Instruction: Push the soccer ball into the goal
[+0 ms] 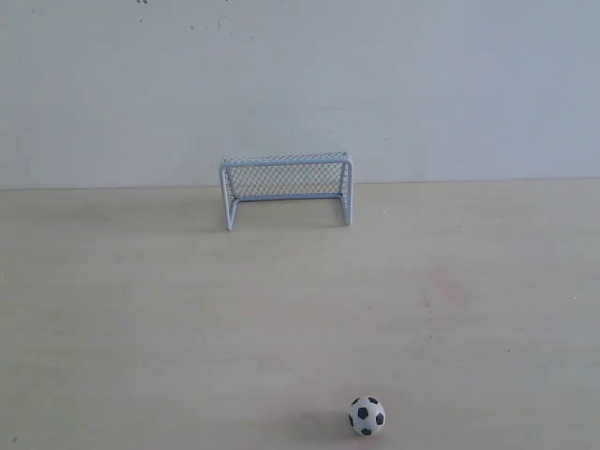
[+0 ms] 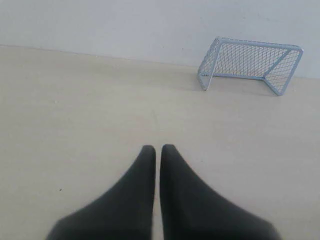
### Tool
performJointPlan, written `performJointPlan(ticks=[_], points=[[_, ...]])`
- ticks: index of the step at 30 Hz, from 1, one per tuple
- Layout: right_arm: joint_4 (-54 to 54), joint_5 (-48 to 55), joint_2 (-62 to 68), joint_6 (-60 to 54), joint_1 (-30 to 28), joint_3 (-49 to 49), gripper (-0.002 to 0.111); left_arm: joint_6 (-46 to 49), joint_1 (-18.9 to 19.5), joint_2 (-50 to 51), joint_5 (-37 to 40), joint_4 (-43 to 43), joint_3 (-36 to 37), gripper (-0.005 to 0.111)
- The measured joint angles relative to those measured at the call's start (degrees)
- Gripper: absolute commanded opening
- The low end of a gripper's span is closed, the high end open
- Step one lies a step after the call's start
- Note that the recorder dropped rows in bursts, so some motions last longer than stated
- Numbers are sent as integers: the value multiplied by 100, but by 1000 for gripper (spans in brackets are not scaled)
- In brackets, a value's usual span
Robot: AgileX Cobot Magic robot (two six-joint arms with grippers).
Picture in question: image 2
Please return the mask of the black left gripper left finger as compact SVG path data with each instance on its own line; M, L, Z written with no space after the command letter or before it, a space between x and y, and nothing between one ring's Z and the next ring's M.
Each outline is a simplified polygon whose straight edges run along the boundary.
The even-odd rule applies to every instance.
M60 219L48 240L150 240L156 151L144 145L116 184L82 209Z

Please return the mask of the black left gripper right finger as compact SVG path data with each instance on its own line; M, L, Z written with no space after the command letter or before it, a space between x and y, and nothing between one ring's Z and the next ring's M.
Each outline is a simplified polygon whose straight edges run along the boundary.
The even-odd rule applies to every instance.
M166 240L278 240L268 221L209 187L173 144L161 150L160 205Z

